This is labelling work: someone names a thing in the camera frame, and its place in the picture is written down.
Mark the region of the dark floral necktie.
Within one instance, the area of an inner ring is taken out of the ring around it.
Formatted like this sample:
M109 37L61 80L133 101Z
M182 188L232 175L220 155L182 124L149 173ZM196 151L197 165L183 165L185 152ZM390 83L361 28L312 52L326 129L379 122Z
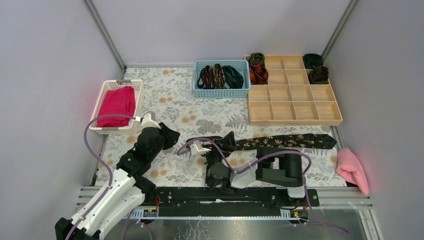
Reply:
M216 143L224 151L248 151L258 148L309 148L332 149L337 140L328 134L289 134L253 137L236 140L234 132L224 137L207 136L206 139Z

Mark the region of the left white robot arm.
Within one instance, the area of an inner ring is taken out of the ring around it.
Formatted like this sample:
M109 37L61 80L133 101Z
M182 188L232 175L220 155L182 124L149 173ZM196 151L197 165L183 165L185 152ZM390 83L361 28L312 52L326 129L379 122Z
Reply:
M111 182L70 219L60 218L54 226L58 240L102 240L135 207L155 200L156 185L144 177L162 150L172 148L180 133L164 123L141 130L134 146L120 157Z

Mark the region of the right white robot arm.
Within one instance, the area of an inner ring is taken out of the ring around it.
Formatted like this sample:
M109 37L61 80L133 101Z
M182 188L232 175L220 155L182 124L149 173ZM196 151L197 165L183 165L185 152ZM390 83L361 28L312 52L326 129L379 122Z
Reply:
M289 145L296 135L273 135L236 140L230 132L224 137L210 136L200 141L206 157L208 187L220 187L226 192L245 189L255 181L287 188L287 201L293 206L306 199L303 156ZM229 165L229 156L236 151L255 151L255 159L239 167Z

